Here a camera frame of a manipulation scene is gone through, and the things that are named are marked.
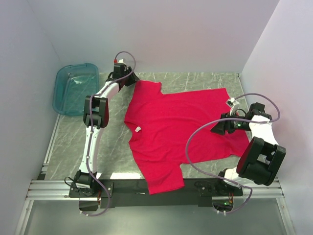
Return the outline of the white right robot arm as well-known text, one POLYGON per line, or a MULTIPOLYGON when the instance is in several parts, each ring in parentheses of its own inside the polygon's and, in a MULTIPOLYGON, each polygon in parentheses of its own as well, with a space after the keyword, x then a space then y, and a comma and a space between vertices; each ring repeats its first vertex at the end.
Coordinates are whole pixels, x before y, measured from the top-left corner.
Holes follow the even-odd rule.
POLYGON ((249 131, 252 139, 237 166, 219 173, 223 178, 214 184, 216 193, 226 195, 232 186, 252 183, 271 185, 286 155, 286 149, 274 137, 271 115, 265 113, 265 105, 258 102, 253 103, 244 116, 237 114, 240 109, 238 101, 232 98, 227 104, 231 107, 230 111, 221 114, 222 121, 211 132, 224 136, 236 130, 249 131))

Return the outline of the teal transparent plastic bin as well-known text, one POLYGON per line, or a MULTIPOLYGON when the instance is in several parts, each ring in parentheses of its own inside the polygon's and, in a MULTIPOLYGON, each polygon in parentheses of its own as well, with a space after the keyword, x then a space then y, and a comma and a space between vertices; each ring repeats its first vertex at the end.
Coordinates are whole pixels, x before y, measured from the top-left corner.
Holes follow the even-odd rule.
POLYGON ((99 91, 98 67, 91 63, 68 65, 56 75, 52 107, 65 116, 81 116, 85 98, 99 91))

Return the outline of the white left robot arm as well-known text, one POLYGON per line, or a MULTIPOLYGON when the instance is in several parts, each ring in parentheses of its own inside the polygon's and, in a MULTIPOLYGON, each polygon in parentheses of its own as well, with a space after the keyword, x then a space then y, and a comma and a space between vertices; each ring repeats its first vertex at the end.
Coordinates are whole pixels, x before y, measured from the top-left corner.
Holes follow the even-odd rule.
POLYGON ((85 98, 83 122, 86 126, 86 139, 81 164, 73 179, 70 180, 69 197, 96 197, 104 191, 97 182, 97 157, 102 134, 109 123, 109 101, 123 87, 139 81, 134 70, 123 59, 114 60, 113 71, 105 85, 93 95, 85 98))

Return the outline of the red t-shirt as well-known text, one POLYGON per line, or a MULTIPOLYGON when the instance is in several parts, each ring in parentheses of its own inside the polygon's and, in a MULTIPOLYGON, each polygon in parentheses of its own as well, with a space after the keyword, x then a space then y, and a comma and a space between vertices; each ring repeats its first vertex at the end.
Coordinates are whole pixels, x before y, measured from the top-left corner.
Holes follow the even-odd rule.
POLYGON ((228 98, 224 88, 163 94, 160 83, 136 83, 124 122, 150 194, 184 187, 182 164, 244 153, 249 143, 244 131, 221 136, 207 127, 228 111, 228 98))

